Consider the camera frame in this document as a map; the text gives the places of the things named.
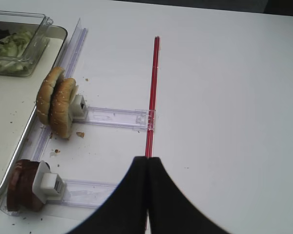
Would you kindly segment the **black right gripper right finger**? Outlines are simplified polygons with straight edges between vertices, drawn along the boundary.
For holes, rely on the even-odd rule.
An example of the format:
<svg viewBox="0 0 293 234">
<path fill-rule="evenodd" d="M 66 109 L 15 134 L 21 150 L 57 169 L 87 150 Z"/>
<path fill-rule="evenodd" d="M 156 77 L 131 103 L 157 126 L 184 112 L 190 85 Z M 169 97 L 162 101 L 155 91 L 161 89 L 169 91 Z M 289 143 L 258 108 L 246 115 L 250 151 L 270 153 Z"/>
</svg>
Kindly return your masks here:
<svg viewBox="0 0 293 234">
<path fill-rule="evenodd" d="M 152 234 L 226 234 L 179 190 L 158 157 L 148 160 L 148 212 Z"/>
</svg>

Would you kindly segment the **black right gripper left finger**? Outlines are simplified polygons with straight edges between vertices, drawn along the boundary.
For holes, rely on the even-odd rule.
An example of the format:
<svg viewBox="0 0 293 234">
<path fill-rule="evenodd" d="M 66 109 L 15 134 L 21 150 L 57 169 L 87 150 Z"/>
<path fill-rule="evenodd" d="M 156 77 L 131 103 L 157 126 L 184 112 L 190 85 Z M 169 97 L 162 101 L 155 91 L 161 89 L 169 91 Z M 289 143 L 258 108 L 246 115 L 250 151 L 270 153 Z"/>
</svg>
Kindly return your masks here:
<svg viewBox="0 0 293 234">
<path fill-rule="evenodd" d="M 147 219 L 147 164 L 136 156 L 126 175 L 91 216 L 70 234 L 144 234 Z"/>
</svg>

